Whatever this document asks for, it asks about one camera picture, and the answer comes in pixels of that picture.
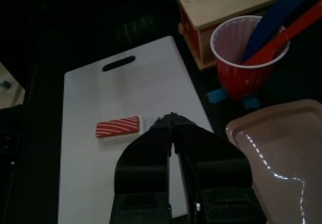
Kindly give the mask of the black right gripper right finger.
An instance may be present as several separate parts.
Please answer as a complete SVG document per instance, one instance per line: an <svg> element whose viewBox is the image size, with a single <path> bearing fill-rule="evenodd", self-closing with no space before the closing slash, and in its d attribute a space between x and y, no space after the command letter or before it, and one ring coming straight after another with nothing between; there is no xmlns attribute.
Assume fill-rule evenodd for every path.
<svg viewBox="0 0 322 224"><path fill-rule="evenodd" d="M189 223L265 224L245 155L185 117L173 115L172 124Z"/></svg>

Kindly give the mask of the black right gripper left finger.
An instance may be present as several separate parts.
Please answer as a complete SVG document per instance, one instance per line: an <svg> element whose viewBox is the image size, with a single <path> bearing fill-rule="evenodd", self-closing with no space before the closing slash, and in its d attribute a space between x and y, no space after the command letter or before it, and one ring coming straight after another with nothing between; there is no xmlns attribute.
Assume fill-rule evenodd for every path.
<svg viewBox="0 0 322 224"><path fill-rule="evenodd" d="M168 169L172 145L170 115L157 118L125 147L114 170L109 224L168 224Z"/></svg>

